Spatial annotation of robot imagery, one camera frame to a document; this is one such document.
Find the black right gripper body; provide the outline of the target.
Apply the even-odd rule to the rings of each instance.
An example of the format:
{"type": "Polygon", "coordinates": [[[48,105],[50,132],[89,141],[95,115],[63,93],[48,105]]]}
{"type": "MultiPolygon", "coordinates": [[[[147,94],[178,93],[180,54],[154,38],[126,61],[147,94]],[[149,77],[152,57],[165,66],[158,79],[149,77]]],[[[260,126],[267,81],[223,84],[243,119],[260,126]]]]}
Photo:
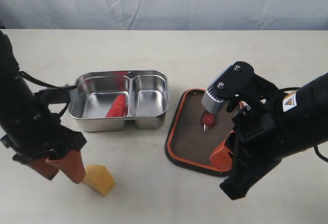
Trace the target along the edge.
{"type": "Polygon", "coordinates": [[[219,186],[231,200],[244,198],[255,183],[280,163],[261,151],[268,142],[267,136],[275,129],[272,106],[262,100],[277,89],[273,83],[255,74],[228,102],[228,112],[241,101],[246,103],[233,116],[234,132],[225,142],[233,150],[233,163],[228,178],[219,186]]]}

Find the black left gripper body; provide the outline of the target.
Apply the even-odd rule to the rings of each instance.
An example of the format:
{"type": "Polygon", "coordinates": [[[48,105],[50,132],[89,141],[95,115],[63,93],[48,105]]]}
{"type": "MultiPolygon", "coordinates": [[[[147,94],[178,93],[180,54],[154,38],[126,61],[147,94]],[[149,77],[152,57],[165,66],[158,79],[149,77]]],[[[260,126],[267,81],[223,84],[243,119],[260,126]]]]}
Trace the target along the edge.
{"type": "Polygon", "coordinates": [[[12,86],[13,160],[21,164],[48,157],[62,159],[80,151],[87,140],[81,132],[61,125],[60,114],[35,96],[27,85],[12,86]]]}

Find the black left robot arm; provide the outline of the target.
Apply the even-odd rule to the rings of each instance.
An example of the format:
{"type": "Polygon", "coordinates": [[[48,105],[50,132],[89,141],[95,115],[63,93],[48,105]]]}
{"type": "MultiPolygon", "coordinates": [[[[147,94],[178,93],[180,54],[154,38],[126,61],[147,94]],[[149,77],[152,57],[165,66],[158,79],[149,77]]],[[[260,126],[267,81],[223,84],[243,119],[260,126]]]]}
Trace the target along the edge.
{"type": "Polygon", "coordinates": [[[79,184],[85,177],[81,132],[61,124],[77,86],[55,86],[20,70],[9,37],[1,33],[1,143],[13,161],[52,180],[63,172],[79,184]]]}

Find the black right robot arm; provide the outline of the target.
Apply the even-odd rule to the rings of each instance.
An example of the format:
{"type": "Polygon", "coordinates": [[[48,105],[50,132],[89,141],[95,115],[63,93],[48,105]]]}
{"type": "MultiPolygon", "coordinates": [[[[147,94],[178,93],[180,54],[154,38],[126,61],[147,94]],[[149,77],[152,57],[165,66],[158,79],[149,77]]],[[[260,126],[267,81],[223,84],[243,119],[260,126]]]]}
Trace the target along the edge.
{"type": "Polygon", "coordinates": [[[327,142],[327,75],[301,88],[279,89],[257,74],[242,77],[223,73],[206,89],[202,104],[210,113],[233,116],[233,133],[225,145],[232,149],[232,168],[220,188],[232,200],[248,190],[282,159],[327,142]]]}

